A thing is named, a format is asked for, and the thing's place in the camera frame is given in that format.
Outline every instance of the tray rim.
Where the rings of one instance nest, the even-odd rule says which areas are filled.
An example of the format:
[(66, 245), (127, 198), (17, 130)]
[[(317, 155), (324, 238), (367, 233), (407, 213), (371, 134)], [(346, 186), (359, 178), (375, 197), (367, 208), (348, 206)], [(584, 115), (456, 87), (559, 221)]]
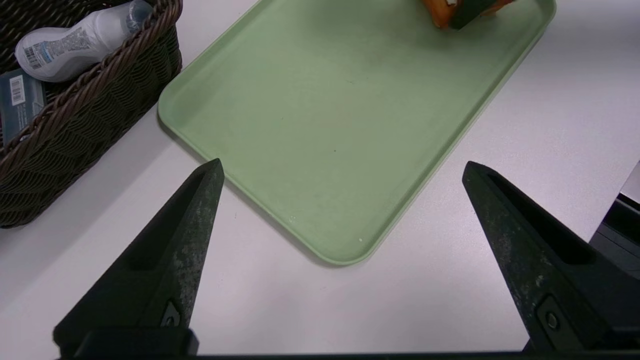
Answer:
[[(171, 83), (169, 83), (163, 89), (163, 91), (162, 91), (162, 93), (161, 93), (161, 95), (160, 95), (160, 97), (158, 99), (157, 111), (158, 111), (159, 120), (169, 130), (171, 130), (173, 134), (178, 136), (185, 144), (189, 145), (193, 150), (195, 150), (200, 156), (204, 157), (205, 159), (210, 158), (210, 156), (207, 155), (207, 152), (205, 152), (203, 149), (199, 148), (199, 146), (197, 146), (196, 144), (192, 143), (188, 139), (188, 137), (183, 136), (183, 134), (179, 130), (177, 130), (175, 127), (173, 127), (173, 123), (170, 120), (169, 121), (166, 120), (166, 119), (168, 119), (168, 117), (162, 115), (163, 113), (164, 114), (169, 114), (170, 113), (170, 109), (167, 108), (168, 107), (168, 102), (170, 102), (170, 101), (168, 99), (166, 99), (169, 96), (168, 92), (172, 91), (171, 87), (176, 82), (176, 80), (180, 79), (180, 77), (183, 74), (185, 74), (189, 70), (189, 68), (191, 68), (194, 64), (198, 63), (201, 60), (201, 58), (204, 58), (205, 55), (207, 55), (207, 53), (209, 51), (215, 51), (215, 48), (221, 46), (223, 42), (228, 41), (227, 37), (236, 36), (237, 33), (242, 30), (242, 29), (240, 29), (241, 26), (239, 26), (239, 25), (241, 25), (242, 23), (244, 23), (246, 21), (250, 21), (253, 17), (255, 17), (260, 12), (259, 11), (260, 8), (266, 8), (267, 6), (269, 6), (271, 3), (274, 3), (275, 1), (277, 1), (277, 0), (258, 0), (253, 6), (251, 6), (251, 8), (249, 8), (244, 14), (242, 14), (242, 16), (240, 16), (240, 18), (238, 18), (233, 23), (233, 25), (231, 25), (227, 30), (225, 30), (213, 43), (211, 43), (211, 45), (207, 46), (206, 49), (204, 49), (189, 65), (187, 65), (182, 70), (182, 72), (174, 80), (172, 80)], [(282, 226), (286, 231), (288, 231), (290, 234), (292, 234), (298, 241), (302, 242), (302, 244), (304, 244), (304, 246), (306, 246), (306, 248), (309, 249), (318, 258), (322, 259), (323, 261), (327, 262), (330, 265), (335, 265), (335, 266), (348, 266), (348, 265), (354, 265), (354, 264), (357, 264), (359, 262), (362, 262), (363, 260), (369, 258), (374, 252), (377, 251), (377, 249), (384, 242), (384, 240), (387, 238), (389, 233), (396, 227), (396, 225), (398, 224), (400, 219), (404, 216), (406, 211), (411, 207), (411, 205), (417, 199), (418, 195), (420, 195), (420, 192), (422, 192), (423, 189), (425, 189), (425, 187), (428, 185), (428, 183), (432, 180), (433, 176), (440, 170), (440, 167), (447, 161), (447, 159), (449, 158), (451, 153), (455, 150), (455, 148), (457, 148), (458, 144), (464, 138), (464, 136), (467, 134), (469, 129), (475, 124), (475, 122), (478, 119), (478, 117), (480, 117), (480, 115), (482, 115), (482, 113), (484, 112), (486, 107), (493, 101), (493, 99), (500, 92), (500, 90), (502, 89), (504, 84), (513, 75), (515, 70), (517, 70), (519, 68), (520, 64), (522, 64), (522, 62), (527, 57), (527, 55), (529, 55), (529, 53), (535, 47), (535, 45), (538, 43), (538, 41), (540, 40), (542, 35), (544, 35), (547, 27), (549, 26), (549, 24), (553, 21), (554, 17), (556, 16), (557, 3), (556, 3), (556, 0), (535, 0), (535, 1), (538, 4), (548, 3), (548, 4), (544, 5), (544, 6), (548, 6), (550, 8), (550, 13), (549, 13), (546, 21), (541, 24), (540, 30), (538, 31), (538, 33), (529, 42), (529, 44), (522, 51), (520, 56), (505, 71), (504, 75), (501, 78), (499, 78), (498, 81), (494, 85), (492, 85), (492, 89), (489, 92), (487, 92), (487, 94), (485, 95), (484, 100), (479, 104), (479, 106), (477, 107), (476, 110), (472, 111), (473, 115), (472, 115), (471, 119), (469, 119), (467, 121), (467, 123), (464, 125), (464, 128), (453, 139), (453, 141), (448, 146), (448, 148), (446, 148), (444, 150), (444, 154), (433, 165), (433, 168), (430, 171), (428, 171), (427, 174), (422, 178), (420, 183), (417, 186), (414, 187), (414, 189), (411, 192), (411, 194), (409, 194), (407, 196), (407, 200), (404, 202), (404, 204), (402, 204), (399, 207), (399, 209), (396, 211), (395, 215), (393, 217), (389, 217), (388, 218), (390, 221), (388, 221), (388, 225), (386, 226), (386, 228), (384, 228), (384, 230), (382, 230), (382, 232), (380, 232), (380, 235), (375, 240), (375, 242), (361, 256), (358, 256), (357, 258), (350, 259), (350, 260), (336, 260), (336, 259), (332, 259), (331, 257), (323, 254), (322, 252), (320, 252), (319, 250), (317, 250), (314, 247), (313, 243), (310, 243), (309, 241), (307, 241), (306, 237), (302, 236), (299, 232), (295, 231), (291, 226), (289, 226), (289, 224), (286, 221), (283, 221), (276, 214), (274, 214), (267, 205), (265, 205), (263, 202), (259, 201), (258, 198), (256, 196), (254, 196), (254, 194), (251, 191), (249, 191), (249, 189), (247, 189), (245, 186), (243, 186), (242, 182), (240, 180), (238, 180), (238, 178), (236, 176), (233, 175), (232, 171), (225, 169), (225, 178), (228, 179), (229, 181), (231, 181), (231, 183), (236, 188), (240, 189), (249, 199), (251, 199), (251, 201), (253, 201), (256, 205), (258, 205), (258, 207), (261, 210), (263, 210), (272, 219), (277, 221), (278, 224), (280, 224), (280, 226)]]

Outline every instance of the brown wicker basket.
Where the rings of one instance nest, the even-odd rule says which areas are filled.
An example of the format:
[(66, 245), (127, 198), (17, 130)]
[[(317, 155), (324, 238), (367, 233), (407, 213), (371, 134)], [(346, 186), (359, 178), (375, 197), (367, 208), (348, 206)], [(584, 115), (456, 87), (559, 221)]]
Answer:
[[(182, 0), (147, 0), (143, 29), (75, 81), (47, 84), (48, 105), (0, 148), (0, 226), (26, 224), (86, 172), (157, 101), (182, 67), (175, 23)], [(68, 28), (127, 0), (0, 0), (0, 74), (31, 30)], [(24, 135), (30, 135), (19, 141)]]

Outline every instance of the plastic bottle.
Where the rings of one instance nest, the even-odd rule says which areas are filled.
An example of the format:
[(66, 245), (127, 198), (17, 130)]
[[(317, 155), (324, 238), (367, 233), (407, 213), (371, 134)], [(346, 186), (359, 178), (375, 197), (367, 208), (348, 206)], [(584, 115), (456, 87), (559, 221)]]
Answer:
[(20, 39), (15, 57), (38, 80), (70, 80), (120, 47), (152, 12), (146, 2), (134, 0), (92, 12), (71, 28), (37, 29)]

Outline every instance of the plastic tray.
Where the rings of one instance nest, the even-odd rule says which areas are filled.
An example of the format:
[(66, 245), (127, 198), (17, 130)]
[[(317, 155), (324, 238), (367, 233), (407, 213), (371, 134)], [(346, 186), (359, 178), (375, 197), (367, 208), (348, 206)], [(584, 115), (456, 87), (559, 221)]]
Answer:
[(262, 0), (165, 88), (160, 118), (320, 258), (356, 263), (555, 9), (516, 1), (453, 32), (418, 0)]

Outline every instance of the white table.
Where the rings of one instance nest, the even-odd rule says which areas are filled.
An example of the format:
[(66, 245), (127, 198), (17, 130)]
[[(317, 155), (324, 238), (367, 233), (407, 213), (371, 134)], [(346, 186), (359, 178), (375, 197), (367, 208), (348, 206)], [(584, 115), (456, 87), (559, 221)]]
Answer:
[[(253, 2), (185, 1), (184, 62)], [(359, 265), (323, 266), (225, 187), (191, 321), (200, 353), (520, 349), (527, 334), (463, 167), (493, 167), (588, 240), (640, 159), (639, 14), (636, 0), (560, 0), (539, 44)], [(53, 327), (200, 162), (153, 108), (40, 218), (0, 231), (0, 357), (56, 357)]]

